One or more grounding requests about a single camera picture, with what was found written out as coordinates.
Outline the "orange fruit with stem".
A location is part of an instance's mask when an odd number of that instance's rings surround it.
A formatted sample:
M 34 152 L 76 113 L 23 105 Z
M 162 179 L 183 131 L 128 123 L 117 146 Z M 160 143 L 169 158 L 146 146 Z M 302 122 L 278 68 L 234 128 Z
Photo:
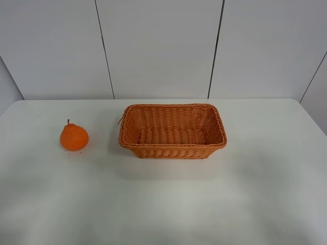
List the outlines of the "orange fruit with stem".
M 65 150 L 79 151 L 88 144 L 89 135 L 83 127 L 70 123 L 68 119 L 59 140 Z

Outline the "orange woven wicker basket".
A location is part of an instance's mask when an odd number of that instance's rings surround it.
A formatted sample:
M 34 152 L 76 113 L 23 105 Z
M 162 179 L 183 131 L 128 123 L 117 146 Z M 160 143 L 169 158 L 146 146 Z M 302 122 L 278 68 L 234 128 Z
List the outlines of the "orange woven wicker basket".
M 139 158 L 205 159 L 227 136 L 211 104 L 135 104 L 121 118 L 119 144 Z

